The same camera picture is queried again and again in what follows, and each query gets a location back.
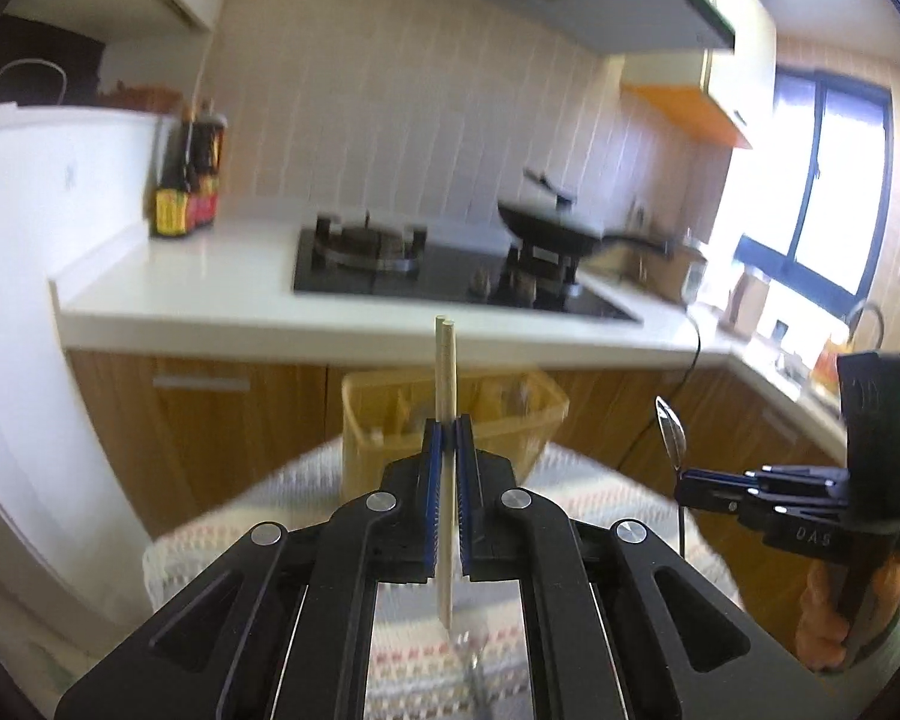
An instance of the white cable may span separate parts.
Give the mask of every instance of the white cable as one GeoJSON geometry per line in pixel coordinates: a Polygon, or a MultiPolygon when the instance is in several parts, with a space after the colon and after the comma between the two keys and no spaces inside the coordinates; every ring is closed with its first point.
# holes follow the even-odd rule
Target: white cable
{"type": "Polygon", "coordinates": [[[67,71],[56,64],[56,62],[50,62],[50,60],[48,59],[40,59],[37,56],[29,56],[26,57],[26,59],[15,59],[12,62],[7,62],[7,64],[2,66],[2,68],[0,69],[0,78],[3,74],[5,74],[6,71],[10,70],[11,68],[15,68],[18,65],[43,65],[45,67],[53,68],[55,71],[60,73],[60,77],[63,79],[63,85],[60,87],[60,94],[56,98],[56,103],[54,103],[54,105],[60,105],[60,103],[63,103],[63,98],[67,94],[67,71]]]}

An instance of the frying pan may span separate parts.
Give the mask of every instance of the frying pan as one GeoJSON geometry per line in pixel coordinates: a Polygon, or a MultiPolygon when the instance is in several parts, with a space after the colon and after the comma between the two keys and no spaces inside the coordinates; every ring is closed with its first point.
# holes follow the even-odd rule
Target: frying pan
{"type": "Polygon", "coordinates": [[[589,257],[614,244],[634,245],[656,251],[664,257],[671,256],[670,241],[620,230],[607,232],[592,221],[574,214],[570,209],[576,200],[571,194],[557,189],[546,175],[538,175],[529,169],[525,169],[523,175],[557,199],[554,205],[497,201],[497,211],[506,229],[525,245],[573,259],[589,257]]]}

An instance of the power cord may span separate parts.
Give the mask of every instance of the power cord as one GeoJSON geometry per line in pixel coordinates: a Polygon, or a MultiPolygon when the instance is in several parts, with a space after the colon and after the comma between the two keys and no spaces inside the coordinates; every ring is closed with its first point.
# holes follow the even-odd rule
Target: power cord
{"type": "MultiPolygon", "coordinates": [[[[667,402],[672,403],[674,398],[679,395],[680,391],[683,389],[683,386],[687,383],[687,379],[690,378],[690,374],[693,373],[694,369],[697,367],[697,360],[700,360],[700,352],[701,348],[703,348],[703,337],[701,336],[700,326],[697,324],[696,319],[687,314],[687,320],[690,324],[693,325],[693,329],[697,333],[697,351],[694,352],[693,360],[690,361],[690,367],[687,368],[683,372],[683,378],[680,379],[674,389],[667,396],[667,402]]],[[[643,440],[643,437],[647,435],[650,430],[653,429],[653,425],[656,424],[656,414],[650,417],[650,420],[644,425],[643,429],[636,435],[636,438],[631,442],[631,444],[626,447],[626,452],[620,458],[620,462],[617,464],[616,470],[620,473],[624,472],[624,467],[626,466],[626,462],[631,459],[631,456],[634,454],[634,450],[636,450],[637,445],[643,440]]]]}

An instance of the window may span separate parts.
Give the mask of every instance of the window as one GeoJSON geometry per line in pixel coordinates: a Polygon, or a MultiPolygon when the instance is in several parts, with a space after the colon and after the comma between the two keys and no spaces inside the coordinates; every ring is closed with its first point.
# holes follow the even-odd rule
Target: window
{"type": "Polygon", "coordinates": [[[890,92],[778,70],[734,259],[842,317],[874,280],[890,200],[890,92]]]}

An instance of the black glass cooktop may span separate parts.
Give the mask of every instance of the black glass cooktop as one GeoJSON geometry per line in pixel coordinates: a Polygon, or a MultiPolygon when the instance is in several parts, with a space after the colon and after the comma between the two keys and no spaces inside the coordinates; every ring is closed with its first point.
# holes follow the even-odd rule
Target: black glass cooktop
{"type": "Polygon", "coordinates": [[[366,272],[336,265],[314,252],[314,231],[300,233],[293,291],[329,295],[378,295],[380,298],[439,300],[498,306],[522,311],[547,311],[593,319],[639,322],[590,290],[557,298],[544,290],[528,295],[501,280],[505,258],[428,242],[419,267],[409,274],[366,272]],[[474,282],[488,289],[474,290],[474,282]]]}

